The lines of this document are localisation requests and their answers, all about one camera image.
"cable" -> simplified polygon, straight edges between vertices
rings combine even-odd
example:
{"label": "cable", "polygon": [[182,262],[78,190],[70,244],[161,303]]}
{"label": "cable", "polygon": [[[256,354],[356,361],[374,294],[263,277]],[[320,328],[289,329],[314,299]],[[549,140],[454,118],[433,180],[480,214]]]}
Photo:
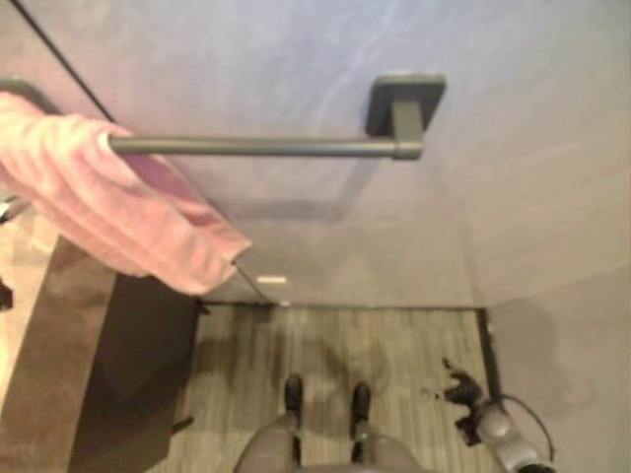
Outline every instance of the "cable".
{"label": "cable", "polygon": [[505,399],[507,401],[515,402],[522,409],[524,409],[534,419],[535,422],[537,422],[537,424],[541,428],[541,431],[545,435],[545,439],[547,440],[547,443],[548,443],[548,454],[549,454],[550,462],[551,463],[554,462],[554,454],[556,453],[556,448],[554,447],[552,436],[550,435],[550,432],[548,432],[547,428],[545,427],[545,424],[543,424],[543,421],[541,420],[541,418],[537,416],[536,413],[532,409],[530,409],[528,405],[525,402],[523,402],[523,400],[520,399],[519,397],[512,396],[511,394],[501,394],[500,398]]}

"leg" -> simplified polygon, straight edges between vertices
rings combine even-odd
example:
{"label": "leg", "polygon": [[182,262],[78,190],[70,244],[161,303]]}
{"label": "leg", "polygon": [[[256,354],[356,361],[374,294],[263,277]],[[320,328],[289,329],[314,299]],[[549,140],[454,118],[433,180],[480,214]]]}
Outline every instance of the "leg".
{"label": "leg", "polygon": [[254,434],[235,473],[290,473],[296,469],[300,464],[302,403],[302,381],[292,375],[285,383],[285,414]]}
{"label": "leg", "polygon": [[368,423],[371,391],[360,383],[353,392],[351,437],[354,441],[352,461],[392,468],[405,473],[429,473],[412,453],[396,439],[382,436]]}

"black cable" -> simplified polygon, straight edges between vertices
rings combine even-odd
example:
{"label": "black cable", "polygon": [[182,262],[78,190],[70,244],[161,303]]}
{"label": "black cable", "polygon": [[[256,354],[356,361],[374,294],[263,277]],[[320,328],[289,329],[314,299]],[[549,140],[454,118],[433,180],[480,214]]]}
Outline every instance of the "black cable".
{"label": "black cable", "polygon": [[554,454],[556,453],[556,448],[554,447],[552,436],[550,435],[550,432],[548,432],[547,428],[545,427],[545,424],[543,424],[543,421],[541,420],[541,418],[537,416],[536,413],[532,409],[530,409],[528,405],[525,402],[523,402],[523,400],[520,399],[519,397],[512,396],[511,394],[501,394],[500,397],[507,401],[512,401],[518,404],[534,419],[535,422],[537,422],[537,424],[541,428],[541,431],[545,435],[545,439],[547,440],[547,443],[548,443],[548,454],[549,454],[550,462],[554,462]]}
{"label": "black cable", "polygon": [[115,123],[114,117],[111,116],[111,113],[107,111],[104,105],[97,99],[95,93],[88,87],[86,81],[79,75],[79,73],[75,70],[74,67],[70,64],[68,59],[61,53],[61,50],[55,45],[50,36],[45,33],[43,28],[39,25],[39,23],[35,20],[33,15],[29,13],[29,11],[20,3],[19,0],[9,0],[11,4],[15,7],[18,13],[22,16],[22,18],[29,24],[29,26],[33,29],[35,34],[39,36],[39,39],[46,45],[48,50],[52,53],[52,55],[57,59],[61,67],[72,77],[72,79],[77,83],[79,88],[88,96],[88,98],[92,101],[96,108],[103,114],[107,120]]}

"gray pants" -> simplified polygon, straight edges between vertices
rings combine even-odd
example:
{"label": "gray pants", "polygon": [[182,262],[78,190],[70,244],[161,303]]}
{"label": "gray pants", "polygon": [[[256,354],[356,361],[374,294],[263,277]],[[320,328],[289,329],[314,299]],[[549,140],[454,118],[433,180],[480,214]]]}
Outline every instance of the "gray pants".
{"label": "gray pants", "polygon": [[254,434],[235,473],[430,473],[400,441],[377,434],[368,423],[357,426],[355,437],[362,448],[361,463],[300,467],[294,459],[297,434],[294,414],[279,417]]}

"floor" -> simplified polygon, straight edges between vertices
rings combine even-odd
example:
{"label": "floor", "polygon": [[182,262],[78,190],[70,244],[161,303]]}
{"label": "floor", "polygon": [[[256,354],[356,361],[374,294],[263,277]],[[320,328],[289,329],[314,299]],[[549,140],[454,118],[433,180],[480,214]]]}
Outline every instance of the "floor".
{"label": "floor", "polygon": [[465,410],[428,395],[450,384],[447,356],[485,382],[475,312],[422,309],[213,307],[200,320],[177,434],[152,473],[231,472],[252,433],[281,411],[290,372],[306,384],[304,464],[347,462],[353,386],[374,389],[374,424],[402,439],[438,472],[493,471],[482,447],[467,448],[454,421]]}

